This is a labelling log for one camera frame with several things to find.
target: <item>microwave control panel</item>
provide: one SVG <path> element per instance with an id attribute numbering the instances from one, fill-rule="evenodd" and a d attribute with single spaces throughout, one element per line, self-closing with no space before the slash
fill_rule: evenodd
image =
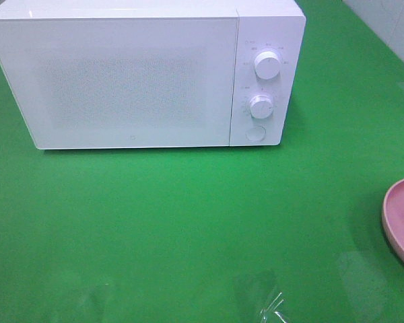
<path id="1" fill-rule="evenodd" d="M 305 17 L 240 17 L 230 145 L 278 145 Z"/>

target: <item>microwave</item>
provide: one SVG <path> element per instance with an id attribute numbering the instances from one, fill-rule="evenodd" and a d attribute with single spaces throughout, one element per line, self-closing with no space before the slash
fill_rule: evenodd
<path id="1" fill-rule="evenodd" d="M 5 0 L 0 65 L 39 149 L 277 145 L 293 0 Z"/>

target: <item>microwave door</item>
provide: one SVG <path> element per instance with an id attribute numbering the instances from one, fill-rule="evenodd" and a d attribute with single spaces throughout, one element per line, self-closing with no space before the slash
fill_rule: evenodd
<path id="1" fill-rule="evenodd" d="M 39 149 L 229 145 L 238 19 L 0 21 Z"/>

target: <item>pink plate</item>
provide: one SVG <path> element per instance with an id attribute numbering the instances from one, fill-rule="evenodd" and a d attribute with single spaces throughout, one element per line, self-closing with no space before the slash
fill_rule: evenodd
<path id="1" fill-rule="evenodd" d="M 404 261 L 404 179 L 393 184 L 386 193 L 382 218 L 389 242 Z"/>

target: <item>green tabletop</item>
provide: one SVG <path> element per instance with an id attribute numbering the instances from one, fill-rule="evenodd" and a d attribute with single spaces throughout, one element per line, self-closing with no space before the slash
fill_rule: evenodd
<path id="1" fill-rule="evenodd" d="M 299 3 L 277 147 L 39 151 L 0 69 L 0 323 L 259 323 L 279 292 L 291 322 L 404 322 L 380 220 L 404 64 L 341 1 Z"/>

